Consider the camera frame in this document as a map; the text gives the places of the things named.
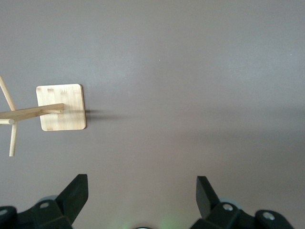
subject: wooden dowel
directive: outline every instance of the wooden dowel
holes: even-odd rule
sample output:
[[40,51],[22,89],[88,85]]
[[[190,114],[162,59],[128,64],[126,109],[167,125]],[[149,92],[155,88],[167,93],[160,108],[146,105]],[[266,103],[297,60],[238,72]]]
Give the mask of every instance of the wooden dowel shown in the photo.
[[16,138],[17,138],[17,127],[18,127],[18,122],[15,122],[12,125],[12,128],[11,128],[10,156],[15,156]]
[[63,110],[41,110],[42,113],[46,113],[46,114],[51,114],[51,113],[56,113],[56,114],[60,114],[63,112]]
[[24,119],[34,118],[48,114],[42,112],[42,110],[64,110],[64,104],[50,104],[46,106],[36,106],[16,111],[1,112],[0,119],[13,119],[15,122],[18,122]]
[[15,111],[15,110],[16,110],[15,104],[14,104],[14,102],[13,102],[13,99],[12,99],[11,96],[10,96],[10,93],[9,93],[9,91],[8,91],[8,88],[6,87],[6,85],[5,85],[5,83],[4,83],[3,79],[2,79],[2,76],[0,76],[0,87],[1,87],[1,89],[2,89],[2,91],[3,91],[3,93],[4,93],[4,96],[5,96],[5,98],[6,98],[6,101],[8,102],[8,104],[9,104],[9,106],[10,106],[10,109],[11,109],[12,111]]
[[5,125],[12,125],[12,124],[14,124],[14,119],[9,119],[9,118],[2,118],[2,119],[0,119],[0,125],[1,124],[5,124]]

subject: wooden stand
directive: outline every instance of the wooden stand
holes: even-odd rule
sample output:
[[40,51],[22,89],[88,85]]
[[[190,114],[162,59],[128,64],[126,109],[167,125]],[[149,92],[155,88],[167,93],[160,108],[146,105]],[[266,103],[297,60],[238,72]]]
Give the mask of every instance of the wooden stand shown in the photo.
[[40,116],[44,131],[81,130],[86,127],[82,87],[79,84],[39,86],[37,107],[17,110],[0,76],[0,87],[11,111],[0,113],[0,125],[12,125],[10,156],[15,155],[18,121]]

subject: bamboo board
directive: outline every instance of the bamboo board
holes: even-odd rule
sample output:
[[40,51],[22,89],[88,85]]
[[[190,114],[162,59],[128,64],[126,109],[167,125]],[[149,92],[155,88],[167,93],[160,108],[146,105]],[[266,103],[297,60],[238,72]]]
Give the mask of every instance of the bamboo board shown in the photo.
[[44,131],[82,130],[86,127],[86,114],[80,84],[48,85],[36,88],[39,106],[64,104],[58,114],[40,116]]

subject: metal screw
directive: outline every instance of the metal screw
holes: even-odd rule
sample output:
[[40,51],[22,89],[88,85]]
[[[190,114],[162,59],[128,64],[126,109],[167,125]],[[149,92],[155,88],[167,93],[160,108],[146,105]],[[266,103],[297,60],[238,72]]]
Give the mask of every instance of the metal screw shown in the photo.
[[1,210],[1,211],[0,211],[0,216],[3,216],[3,215],[5,215],[6,213],[8,213],[8,211],[7,211],[6,209],[4,209],[4,210]]
[[265,219],[275,220],[275,216],[272,215],[270,212],[265,211],[265,212],[263,213],[263,216],[265,217]]
[[225,210],[227,210],[227,211],[233,211],[233,207],[232,207],[231,205],[229,205],[229,204],[224,204],[224,205],[223,205],[223,208],[224,208]]
[[40,205],[40,208],[47,208],[49,206],[49,203],[43,203]]

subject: gray surface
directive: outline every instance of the gray surface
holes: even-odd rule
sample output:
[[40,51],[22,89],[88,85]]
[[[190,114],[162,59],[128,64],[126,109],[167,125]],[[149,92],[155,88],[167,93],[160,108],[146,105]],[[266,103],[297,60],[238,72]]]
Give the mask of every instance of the gray surface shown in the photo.
[[[18,108],[80,83],[88,126],[1,126],[0,205],[25,210],[78,174],[76,229],[187,229],[197,175],[304,228],[305,1],[0,1],[0,74]],[[9,109],[0,96],[0,110]]]

